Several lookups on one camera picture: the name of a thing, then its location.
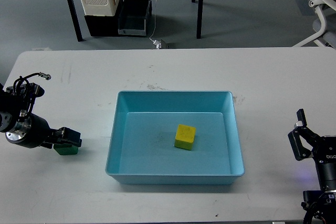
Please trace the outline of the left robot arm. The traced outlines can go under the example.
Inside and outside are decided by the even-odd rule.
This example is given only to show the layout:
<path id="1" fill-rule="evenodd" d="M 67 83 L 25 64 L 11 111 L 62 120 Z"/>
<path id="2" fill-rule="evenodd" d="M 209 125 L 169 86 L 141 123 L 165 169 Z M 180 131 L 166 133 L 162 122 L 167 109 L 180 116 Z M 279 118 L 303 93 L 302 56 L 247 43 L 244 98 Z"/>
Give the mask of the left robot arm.
<path id="1" fill-rule="evenodd" d="M 8 142 L 25 148 L 54 149 L 59 155 L 76 155 L 81 147 L 80 133 L 61 127 L 52 129 L 48 122 L 33 114 L 33 106 L 45 90 L 28 79 L 39 76 L 50 80 L 51 75 L 36 72 L 20 76 L 5 90 L 1 86 L 1 132 Z"/>

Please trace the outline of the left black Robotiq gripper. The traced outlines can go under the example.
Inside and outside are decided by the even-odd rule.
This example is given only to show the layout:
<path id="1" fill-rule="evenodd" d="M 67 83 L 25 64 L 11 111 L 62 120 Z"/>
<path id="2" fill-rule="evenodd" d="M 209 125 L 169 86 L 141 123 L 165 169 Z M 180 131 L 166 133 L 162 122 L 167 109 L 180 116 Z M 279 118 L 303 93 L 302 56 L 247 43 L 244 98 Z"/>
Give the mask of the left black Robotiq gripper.
<path id="1" fill-rule="evenodd" d="M 81 147 L 82 143 L 79 132 L 67 127 L 51 129 L 45 119 L 34 114 L 23 122 L 16 122 L 5 135 L 10 143 L 26 148 Z"/>

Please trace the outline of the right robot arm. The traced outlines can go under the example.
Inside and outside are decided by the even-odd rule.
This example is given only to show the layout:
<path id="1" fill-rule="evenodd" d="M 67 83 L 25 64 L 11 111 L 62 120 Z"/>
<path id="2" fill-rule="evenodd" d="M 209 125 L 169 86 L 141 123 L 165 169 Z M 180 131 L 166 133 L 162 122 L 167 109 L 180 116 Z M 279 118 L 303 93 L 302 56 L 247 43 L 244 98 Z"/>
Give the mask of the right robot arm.
<path id="1" fill-rule="evenodd" d="M 320 136 L 310 130 L 304 109 L 297 111 L 297 119 L 288 133 L 293 154 L 297 161 L 314 160 L 320 186 L 319 190 L 303 192 L 303 223 L 312 223 L 313 219 L 335 223 L 335 136 Z"/>

